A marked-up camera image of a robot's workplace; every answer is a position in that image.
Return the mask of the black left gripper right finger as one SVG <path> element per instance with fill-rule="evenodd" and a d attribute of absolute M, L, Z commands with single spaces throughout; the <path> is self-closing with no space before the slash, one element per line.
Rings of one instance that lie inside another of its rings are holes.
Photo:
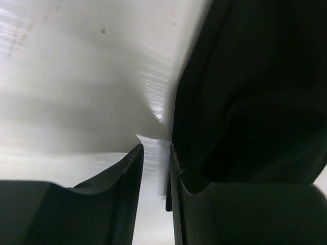
<path fill-rule="evenodd" d="M 312 184 L 217 183 L 170 155 L 176 244 L 326 244 L 326 197 Z"/>

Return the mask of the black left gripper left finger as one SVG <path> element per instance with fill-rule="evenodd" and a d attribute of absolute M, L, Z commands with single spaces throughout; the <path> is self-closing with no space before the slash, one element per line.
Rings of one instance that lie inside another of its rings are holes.
<path fill-rule="evenodd" d="M 1 181 L 1 244 L 132 244 L 143 163 L 138 144 L 73 188 Z"/>

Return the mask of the black skirt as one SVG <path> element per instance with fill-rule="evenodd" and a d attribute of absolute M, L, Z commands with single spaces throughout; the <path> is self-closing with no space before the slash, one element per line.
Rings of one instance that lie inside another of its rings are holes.
<path fill-rule="evenodd" d="M 213 1 L 172 144 L 215 182 L 313 183 L 326 165 L 326 1 Z"/>

